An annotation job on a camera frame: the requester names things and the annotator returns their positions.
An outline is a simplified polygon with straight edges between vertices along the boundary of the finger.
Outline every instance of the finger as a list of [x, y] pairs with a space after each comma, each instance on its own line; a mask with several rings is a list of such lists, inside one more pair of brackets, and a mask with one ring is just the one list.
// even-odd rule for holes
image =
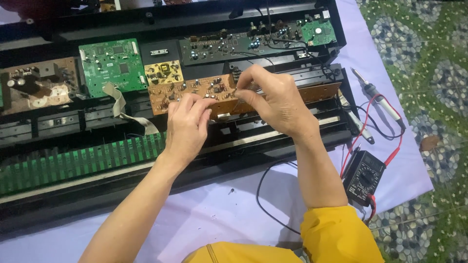
[[184, 93], [182, 99], [179, 101], [179, 109], [183, 109], [184, 112], [189, 112], [193, 103], [201, 98], [200, 95], [194, 93]]
[[211, 109], [204, 110], [198, 122], [198, 132], [202, 138], [208, 135], [208, 120], [210, 120]]
[[239, 81], [237, 81], [237, 89], [247, 88], [253, 80], [265, 93], [268, 93], [277, 85], [276, 78], [272, 78], [273, 76], [275, 76], [275, 74], [268, 72], [257, 64], [253, 64], [241, 73]]
[[202, 114], [205, 112], [205, 109], [215, 104], [216, 102], [218, 101], [215, 99], [197, 100], [197, 102], [195, 102], [195, 104], [192, 106], [189, 114], [191, 114], [195, 120], [199, 120], [200, 116], [202, 116]]
[[177, 110], [177, 107], [179, 106], [178, 102], [171, 102], [169, 103], [168, 106], [168, 118], [171, 118], [174, 112]]
[[237, 98], [245, 100], [250, 106], [252, 106], [260, 117], [264, 117], [271, 111], [271, 107], [266, 102], [266, 100], [259, 95], [258, 93], [247, 90], [247, 89], [238, 89], [235, 94]]

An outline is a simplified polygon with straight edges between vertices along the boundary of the digital multimeter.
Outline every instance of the digital multimeter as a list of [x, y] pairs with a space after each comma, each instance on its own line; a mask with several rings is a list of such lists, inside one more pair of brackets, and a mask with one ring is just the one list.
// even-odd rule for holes
[[354, 150], [343, 172], [343, 186], [348, 198], [362, 206], [369, 206], [368, 196], [374, 194], [385, 168], [385, 164], [368, 151]]

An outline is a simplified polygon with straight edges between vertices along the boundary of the left hand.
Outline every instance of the left hand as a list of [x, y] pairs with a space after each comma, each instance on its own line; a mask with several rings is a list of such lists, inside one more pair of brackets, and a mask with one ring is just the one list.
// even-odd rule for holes
[[197, 94], [184, 93], [179, 102], [168, 107], [168, 132], [165, 159], [183, 165], [183, 169], [200, 152], [207, 136], [210, 105], [215, 99], [202, 99]]

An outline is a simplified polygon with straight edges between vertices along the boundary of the tiled floor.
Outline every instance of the tiled floor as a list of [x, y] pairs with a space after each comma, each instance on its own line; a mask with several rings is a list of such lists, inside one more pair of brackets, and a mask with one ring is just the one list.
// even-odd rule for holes
[[356, 0], [435, 190], [369, 225], [386, 262], [468, 262], [468, 1]]

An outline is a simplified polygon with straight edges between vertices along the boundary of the hand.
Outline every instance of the hand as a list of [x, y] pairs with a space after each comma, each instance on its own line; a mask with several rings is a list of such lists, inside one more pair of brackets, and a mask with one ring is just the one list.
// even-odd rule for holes
[[215, 99], [185, 93], [180, 102], [169, 104], [166, 148], [162, 153], [165, 160], [181, 164], [184, 169], [195, 159], [207, 136], [211, 113], [207, 108], [215, 103]]
[[[262, 88], [265, 98], [244, 89], [252, 80]], [[252, 65], [242, 72], [234, 95], [250, 104], [278, 132], [293, 139], [320, 137], [319, 122], [305, 106], [291, 75], [273, 74]]]

